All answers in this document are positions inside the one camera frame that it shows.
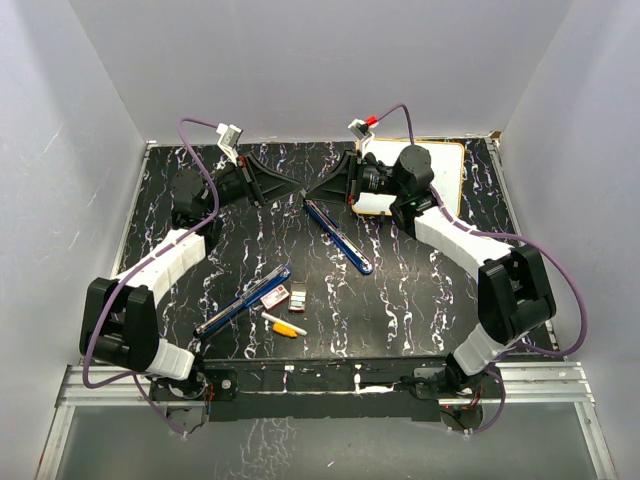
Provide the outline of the red white staple box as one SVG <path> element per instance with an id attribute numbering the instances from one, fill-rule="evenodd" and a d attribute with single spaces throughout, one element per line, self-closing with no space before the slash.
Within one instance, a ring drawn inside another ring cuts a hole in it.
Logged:
<path id="1" fill-rule="evenodd" d="M 266 310 L 271 310 L 277 305 L 287 300 L 290 296 L 289 291 L 284 285 L 278 285 L 260 298 L 260 301 Z"/>

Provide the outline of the staple tray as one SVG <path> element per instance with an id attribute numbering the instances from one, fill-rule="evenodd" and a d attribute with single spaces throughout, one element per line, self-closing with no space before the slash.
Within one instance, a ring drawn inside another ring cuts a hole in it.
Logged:
<path id="1" fill-rule="evenodd" d="M 306 310 L 307 285 L 304 282 L 292 282 L 288 310 L 302 313 Z"/>

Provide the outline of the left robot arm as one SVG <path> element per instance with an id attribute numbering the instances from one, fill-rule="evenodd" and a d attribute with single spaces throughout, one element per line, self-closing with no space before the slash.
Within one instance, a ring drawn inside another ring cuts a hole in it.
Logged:
<path id="1" fill-rule="evenodd" d="M 172 181 L 172 227 L 165 238 L 118 277 L 90 283 L 79 341 L 84 359 L 168 378 L 182 397 L 200 396 L 207 376 L 194 366 L 194 353 L 160 336 L 156 308 L 215 248 L 223 226 L 217 216 L 220 207 L 241 198 L 261 207 L 300 188 L 298 181 L 266 167 L 252 154 L 215 175 L 204 166 L 180 170 Z"/>

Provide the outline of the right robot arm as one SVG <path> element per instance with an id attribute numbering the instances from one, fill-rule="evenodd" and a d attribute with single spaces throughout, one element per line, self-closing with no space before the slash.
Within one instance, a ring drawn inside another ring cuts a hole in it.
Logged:
<path id="1" fill-rule="evenodd" d="M 448 217 L 432 182 L 430 152 L 404 147 L 393 165 L 372 153 L 348 150 L 340 162 L 303 198 L 354 204 L 362 193 L 390 195 L 396 227 L 427 244 L 465 270 L 476 282 L 478 323 L 446 359 L 447 388 L 466 397 L 478 389 L 481 373 L 497 357 L 556 313 L 541 252 L 481 236 L 471 226 Z"/>

